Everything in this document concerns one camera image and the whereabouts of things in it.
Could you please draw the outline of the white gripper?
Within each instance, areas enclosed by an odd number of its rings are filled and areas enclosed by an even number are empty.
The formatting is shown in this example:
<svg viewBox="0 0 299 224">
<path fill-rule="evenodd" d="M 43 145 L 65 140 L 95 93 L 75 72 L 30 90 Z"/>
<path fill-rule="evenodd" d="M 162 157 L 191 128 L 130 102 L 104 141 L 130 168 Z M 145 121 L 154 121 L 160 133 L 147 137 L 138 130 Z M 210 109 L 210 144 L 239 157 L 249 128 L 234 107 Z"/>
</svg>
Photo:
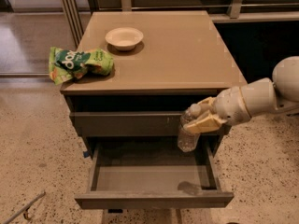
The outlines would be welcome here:
<svg viewBox="0 0 299 224">
<path fill-rule="evenodd" d="M 214 132 L 225 122 L 235 126 L 251 119 L 239 87 L 224 90 L 216 98 L 207 97 L 198 104 L 201 116 L 183 125 L 184 130 L 191 134 Z"/>
</svg>

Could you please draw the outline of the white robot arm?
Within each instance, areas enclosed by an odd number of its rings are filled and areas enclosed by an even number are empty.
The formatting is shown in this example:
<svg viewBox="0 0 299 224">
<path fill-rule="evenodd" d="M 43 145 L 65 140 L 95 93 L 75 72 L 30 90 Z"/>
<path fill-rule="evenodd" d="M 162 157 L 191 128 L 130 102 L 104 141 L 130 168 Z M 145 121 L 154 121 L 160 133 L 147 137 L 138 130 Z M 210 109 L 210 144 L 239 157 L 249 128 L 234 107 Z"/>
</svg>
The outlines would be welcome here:
<svg viewBox="0 0 299 224">
<path fill-rule="evenodd" d="M 299 57 L 280 61 L 272 78 L 221 91 L 198 103 L 202 114 L 183 125 L 188 133 L 217 131 L 223 124 L 235 126 L 265 113 L 293 114 L 299 105 Z"/>
</svg>

